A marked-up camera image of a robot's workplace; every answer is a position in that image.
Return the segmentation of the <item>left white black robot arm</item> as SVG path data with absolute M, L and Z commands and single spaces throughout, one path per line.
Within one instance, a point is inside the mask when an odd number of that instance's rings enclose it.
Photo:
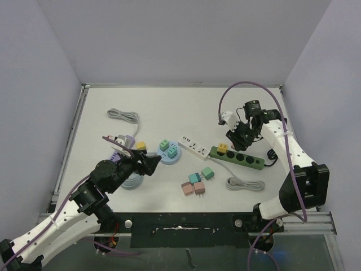
M 51 252 L 60 252 L 99 229 L 112 230 L 115 214 L 108 205 L 108 194 L 114 193 L 133 173 L 153 175 L 161 160 L 160 155 L 146 151 L 130 153 L 118 162 L 98 162 L 53 214 L 22 236 L 1 241 L 1 269 L 41 270 Z

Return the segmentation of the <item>green power strip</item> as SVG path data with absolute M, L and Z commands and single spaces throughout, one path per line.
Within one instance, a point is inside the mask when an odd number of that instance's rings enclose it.
M 261 158 L 230 150 L 226 150 L 226 152 L 218 152 L 217 150 L 217 147 L 212 146 L 209 156 L 214 159 L 242 165 L 259 171 L 265 167 L 265 161 Z

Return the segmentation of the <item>green plug adapter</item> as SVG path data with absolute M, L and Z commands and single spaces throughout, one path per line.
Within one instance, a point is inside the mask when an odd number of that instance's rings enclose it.
M 159 143 L 159 148 L 161 151 L 166 151 L 169 148 L 169 141 L 167 139 L 162 140 Z
M 210 168 L 210 167 L 205 167 L 202 171 L 201 171 L 201 175 L 205 180 L 210 180 L 211 178 L 214 177 L 215 173 L 214 171 Z

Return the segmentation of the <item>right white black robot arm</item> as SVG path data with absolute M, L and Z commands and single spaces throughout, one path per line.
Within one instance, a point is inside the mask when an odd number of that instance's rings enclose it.
M 251 217 L 252 226 L 259 231 L 271 225 L 271 219 L 296 211 L 323 206 L 327 199 L 330 172 L 318 164 L 295 140 L 281 109 L 264 110 L 258 100 L 244 104 L 246 122 L 235 112 L 219 114 L 221 124 L 227 124 L 227 138 L 236 151 L 245 151 L 257 137 L 266 140 L 275 151 L 287 174 L 278 195 L 258 205 Z

